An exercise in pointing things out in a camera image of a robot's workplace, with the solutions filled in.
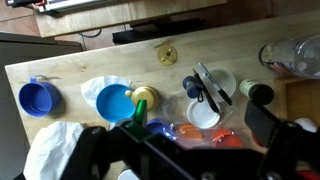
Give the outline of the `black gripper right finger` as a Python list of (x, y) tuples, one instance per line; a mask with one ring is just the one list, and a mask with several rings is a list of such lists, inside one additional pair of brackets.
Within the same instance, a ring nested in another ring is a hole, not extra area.
[(245, 123), (260, 144), (267, 148), (259, 175), (267, 180), (293, 180), (302, 143), (302, 127), (281, 121), (262, 105), (249, 101)]

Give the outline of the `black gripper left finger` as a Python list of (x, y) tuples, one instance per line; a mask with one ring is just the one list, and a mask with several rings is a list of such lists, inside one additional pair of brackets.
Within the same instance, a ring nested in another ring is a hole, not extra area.
[(82, 131), (60, 180), (102, 180), (110, 165), (102, 160), (101, 140), (106, 129), (89, 127)]

